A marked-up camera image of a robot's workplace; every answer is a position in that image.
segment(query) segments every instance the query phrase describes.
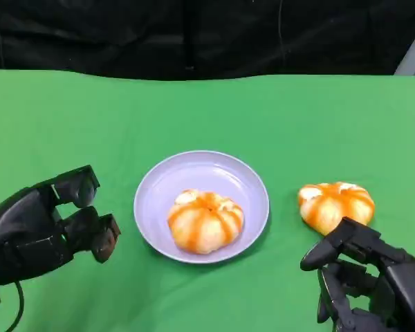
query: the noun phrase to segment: orange striped bun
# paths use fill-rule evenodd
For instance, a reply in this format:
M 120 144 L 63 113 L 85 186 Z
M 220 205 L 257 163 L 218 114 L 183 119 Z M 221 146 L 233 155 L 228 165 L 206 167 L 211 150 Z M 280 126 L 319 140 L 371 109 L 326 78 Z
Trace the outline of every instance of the orange striped bun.
M 304 222 L 323 235 L 332 232 L 344 216 L 367 225 L 375 212 L 367 190 L 345 182 L 305 185 L 298 203 Z
M 214 192 L 185 190 L 167 219 L 178 247 L 209 254 L 232 243 L 243 229 L 243 211 L 231 199 Z

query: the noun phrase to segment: black curtain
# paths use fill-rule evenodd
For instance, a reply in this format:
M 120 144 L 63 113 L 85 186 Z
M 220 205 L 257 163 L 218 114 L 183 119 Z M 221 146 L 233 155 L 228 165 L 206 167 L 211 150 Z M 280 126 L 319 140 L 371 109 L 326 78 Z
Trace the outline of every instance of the black curtain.
M 415 0 L 0 0 L 0 35 L 6 68 L 387 75 L 415 38 Z

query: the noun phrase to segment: pumpkin bun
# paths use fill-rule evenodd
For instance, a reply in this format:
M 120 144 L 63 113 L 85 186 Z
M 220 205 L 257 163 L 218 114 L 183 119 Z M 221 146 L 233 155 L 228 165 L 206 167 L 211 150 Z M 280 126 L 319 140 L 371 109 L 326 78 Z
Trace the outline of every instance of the pumpkin bun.
M 206 255 L 232 243 L 243 229 L 243 210 L 214 192 L 185 190 L 167 219 L 176 245 Z
M 304 222 L 323 235 L 332 232 L 344 216 L 367 225 L 375 212 L 367 190 L 345 182 L 305 185 L 298 203 Z

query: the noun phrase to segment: orange stripe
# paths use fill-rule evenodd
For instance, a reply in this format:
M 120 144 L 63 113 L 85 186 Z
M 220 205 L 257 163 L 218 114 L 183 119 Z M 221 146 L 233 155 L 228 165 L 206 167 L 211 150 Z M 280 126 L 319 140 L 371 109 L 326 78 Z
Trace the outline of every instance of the orange stripe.
M 324 200 L 328 199 L 328 197 L 326 196 L 319 196 L 316 201 L 314 202 L 314 204 L 312 204 L 312 208 L 309 210 L 309 214 L 307 215 L 307 219 L 308 219 L 308 224 L 310 226 L 316 226 L 317 225 L 317 215 L 318 215 L 318 210 L 321 208 L 320 205 L 322 204 L 322 202 Z
M 216 218 L 218 218 L 218 220 L 220 220 L 221 228 L 223 229 L 223 232 L 224 232 L 224 243 L 229 244 L 230 242 L 232 242 L 232 231 L 228 225 L 228 222 L 224 220 L 224 218 L 216 211 L 212 211 L 212 214 Z
M 238 209 L 238 210 L 240 210 L 240 211 L 242 211 L 242 212 L 243 212 L 243 209 L 241 209 L 241 206 L 240 206 L 240 205 L 238 205 L 238 204 L 235 204 L 235 203 L 234 203 L 234 205 L 232 206 L 232 209 Z
M 181 207 L 180 209 L 178 209 L 177 211 L 175 211 L 172 215 L 169 216 L 169 218 L 167 219 L 167 224 L 169 225 L 169 227 L 172 227 L 175 224 L 175 221 L 177 220 L 177 218 L 182 215 L 182 213 L 193 209 L 194 206 L 192 205 L 186 205 Z
M 233 219 L 234 219 L 234 223 L 237 227 L 237 230 L 239 232 L 241 232 L 241 219 L 239 216 L 237 216 L 236 213 L 232 212 L 232 211 L 225 211 L 227 214 L 229 214 Z
M 361 196 L 361 195 L 353 195 L 351 197 L 352 199 L 358 199 L 359 201 L 362 201 L 363 203 L 365 203 L 367 206 L 369 206 L 373 211 L 375 210 L 375 204 L 374 202 L 372 202 L 370 199 L 368 199 L 366 196 Z
M 191 233 L 187 240 L 187 249 L 192 252 L 197 252 L 197 247 L 200 239 L 201 227 L 203 226 L 203 218 L 205 211 L 201 210 L 199 215 L 191 223 Z

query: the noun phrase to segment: green table surface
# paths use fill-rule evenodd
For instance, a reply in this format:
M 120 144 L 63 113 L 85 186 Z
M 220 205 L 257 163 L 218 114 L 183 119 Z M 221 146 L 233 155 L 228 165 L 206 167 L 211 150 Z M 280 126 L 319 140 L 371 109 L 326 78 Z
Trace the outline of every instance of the green table surface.
M 226 264 L 163 257 L 133 219 L 145 173 L 193 149 L 240 158 L 270 195 L 266 231 Z M 102 185 L 95 206 L 114 213 L 122 236 L 104 265 L 82 253 L 23 282 L 17 331 L 330 331 L 329 322 L 315 323 L 316 273 L 299 269 L 320 238 L 299 217 L 297 191 L 306 183 L 366 187 L 377 205 L 372 227 L 415 254 L 415 77 L 143 82 L 0 71 L 0 202 L 86 164 Z M 0 296 L 2 332 L 18 301 L 13 285 Z

